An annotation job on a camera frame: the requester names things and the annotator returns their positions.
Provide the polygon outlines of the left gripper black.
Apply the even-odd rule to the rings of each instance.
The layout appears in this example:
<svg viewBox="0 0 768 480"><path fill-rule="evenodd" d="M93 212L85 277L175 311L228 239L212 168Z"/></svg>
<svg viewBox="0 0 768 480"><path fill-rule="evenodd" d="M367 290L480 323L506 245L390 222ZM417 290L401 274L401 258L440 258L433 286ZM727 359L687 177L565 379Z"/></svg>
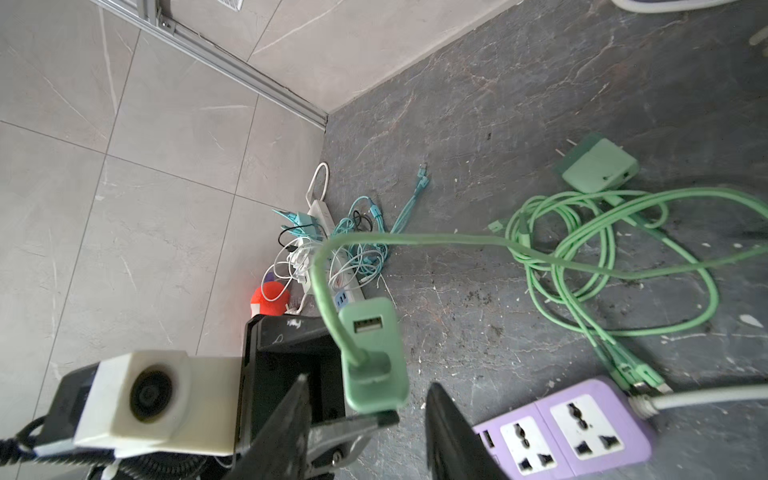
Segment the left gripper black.
<svg viewBox="0 0 768 480"><path fill-rule="evenodd" d="M320 317L257 315L245 328L237 452L251 446L301 375L309 388L309 456L356 456L399 423L395 411L364 415L347 405L340 351Z"/></svg>

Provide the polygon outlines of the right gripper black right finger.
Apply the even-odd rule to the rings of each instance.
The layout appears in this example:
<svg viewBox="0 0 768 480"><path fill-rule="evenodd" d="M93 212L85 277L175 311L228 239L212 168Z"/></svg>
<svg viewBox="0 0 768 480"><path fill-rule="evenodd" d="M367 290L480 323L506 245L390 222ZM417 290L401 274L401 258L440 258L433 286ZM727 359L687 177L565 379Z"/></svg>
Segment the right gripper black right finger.
<svg viewBox="0 0 768 480"><path fill-rule="evenodd" d="M427 392L425 431L432 479L508 479L438 382Z"/></svg>

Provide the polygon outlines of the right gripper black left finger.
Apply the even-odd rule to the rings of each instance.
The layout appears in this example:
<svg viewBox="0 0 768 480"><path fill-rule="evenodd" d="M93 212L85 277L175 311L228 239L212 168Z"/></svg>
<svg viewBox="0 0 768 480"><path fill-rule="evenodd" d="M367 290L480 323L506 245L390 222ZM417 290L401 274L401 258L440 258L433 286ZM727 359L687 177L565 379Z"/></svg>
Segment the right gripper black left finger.
<svg viewBox="0 0 768 480"><path fill-rule="evenodd" d="M311 415L308 378L301 374L224 478L304 479Z"/></svg>

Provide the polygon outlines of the white multicolour power strip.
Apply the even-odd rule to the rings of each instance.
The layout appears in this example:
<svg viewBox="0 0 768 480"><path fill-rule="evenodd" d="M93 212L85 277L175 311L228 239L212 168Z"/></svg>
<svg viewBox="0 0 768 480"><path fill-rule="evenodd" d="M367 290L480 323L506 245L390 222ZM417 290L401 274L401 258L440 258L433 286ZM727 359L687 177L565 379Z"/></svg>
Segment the white multicolour power strip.
<svg viewBox="0 0 768 480"><path fill-rule="evenodd" d="M312 255L317 249L317 244L328 239L336 226L329 208L322 200L311 200L307 215L310 217L310 226L313 230L298 239L299 248L294 253L297 281L304 294L302 302L313 294L308 272ZM348 304L365 299L356 277L356 270L352 267L351 256L345 250L337 249L330 254L326 272L328 286L337 311Z"/></svg>

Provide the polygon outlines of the green charger plug with cable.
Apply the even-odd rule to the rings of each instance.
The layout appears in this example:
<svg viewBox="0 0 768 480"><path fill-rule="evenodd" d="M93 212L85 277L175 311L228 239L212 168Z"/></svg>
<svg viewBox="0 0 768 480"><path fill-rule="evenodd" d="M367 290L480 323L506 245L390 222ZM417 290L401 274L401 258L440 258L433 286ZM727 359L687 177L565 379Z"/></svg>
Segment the green charger plug with cable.
<svg viewBox="0 0 768 480"><path fill-rule="evenodd" d="M532 300L545 297L564 306L571 322L546 309L551 322L582 334L592 345L609 377L624 392L649 387L666 393L665 379L621 343L621 338L666 335L708 322L719 305L719 292L710 269L764 255L759 245L731 256L699 261L667 237L661 226L672 201L718 198L733 201L767 216L765 202L729 188L696 187L649 193L608 190L599 193L566 191L526 201L504 225L500 236L465 234L403 234L386 231L345 232L330 236L316 250L309 269L316 304L331 337L341 352L347 403L359 413L378 413L402 407L409 394L403 341L392 301L385 298L355 302L337 311L328 286L327 261L337 249L352 246L434 246L456 244L498 246L507 249L525 269ZM672 249L684 264L640 272L615 267L616 235L613 226L626 222ZM635 330L607 330L590 316L583 304L595 297L612 278L639 281L694 272L704 282L709 303L702 312L676 325Z"/></svg>

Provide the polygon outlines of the white charger with cable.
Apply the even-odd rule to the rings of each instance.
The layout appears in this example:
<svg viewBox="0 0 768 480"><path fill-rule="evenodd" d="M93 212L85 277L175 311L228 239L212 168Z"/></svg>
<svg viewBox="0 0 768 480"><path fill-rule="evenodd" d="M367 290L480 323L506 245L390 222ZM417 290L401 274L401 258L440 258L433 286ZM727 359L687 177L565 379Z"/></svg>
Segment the white charger with cable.
<svg viewBox="0 0 768 480"><path fill-rule="evenodd" d="M268 281L278 281L289 287L290 290L290 303L288 310L285 314L298 315L300 314L307 302L302 302L304 297L303 291L299 282L297 281L297 274L294 268L294 253L298 250L299 246L297 241L300 237L294 238L287 242L287 244L281 248L277 254L275 261L269 266L261 279L261 287Z"/></svg>

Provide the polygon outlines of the purple small power strip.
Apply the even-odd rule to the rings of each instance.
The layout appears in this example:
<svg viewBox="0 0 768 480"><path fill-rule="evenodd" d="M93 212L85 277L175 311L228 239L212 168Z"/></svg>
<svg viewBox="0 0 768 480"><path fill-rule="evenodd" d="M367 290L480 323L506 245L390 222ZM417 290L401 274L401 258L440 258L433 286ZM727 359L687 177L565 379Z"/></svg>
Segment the purple small power strip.
<svg viewBox="0 0 768 480"><path fill-rule="evenodd" d="M510 479L575 479L643 463L654 434L613 381L597 377L473 427Z"/></svg>

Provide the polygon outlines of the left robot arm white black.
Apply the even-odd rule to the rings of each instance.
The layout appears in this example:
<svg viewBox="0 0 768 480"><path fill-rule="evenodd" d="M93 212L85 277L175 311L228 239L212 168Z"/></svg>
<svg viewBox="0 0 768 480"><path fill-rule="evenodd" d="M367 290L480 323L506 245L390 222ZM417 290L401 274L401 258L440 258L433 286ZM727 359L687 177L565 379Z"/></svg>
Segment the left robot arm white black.
<svg viewBox="0 0 768 480"><path fill-rule="evenodd" d="M409 382L397 323L257 315L239 357L138 351L67 374L49 412L1 443L5 465L87 466L105 479L318 479L397 424Z"/></svg>

